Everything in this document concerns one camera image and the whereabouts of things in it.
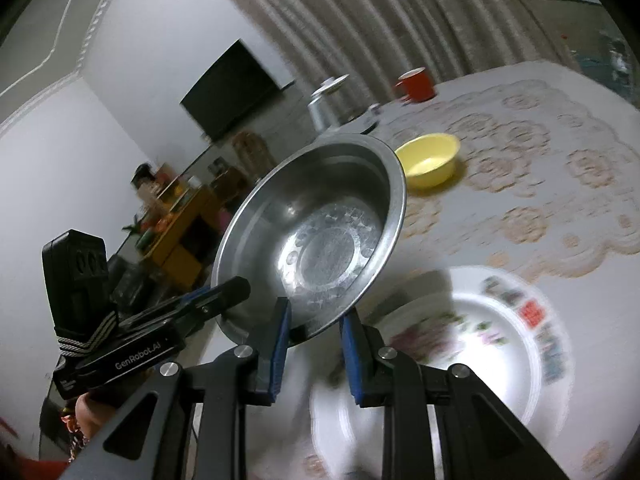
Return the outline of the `person left hand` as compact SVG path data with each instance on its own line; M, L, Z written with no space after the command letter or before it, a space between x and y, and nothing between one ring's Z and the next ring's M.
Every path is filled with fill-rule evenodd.
M114 408L98 402L90 392L82 394L76 401L76 420L87 440L91 440L115 413Z

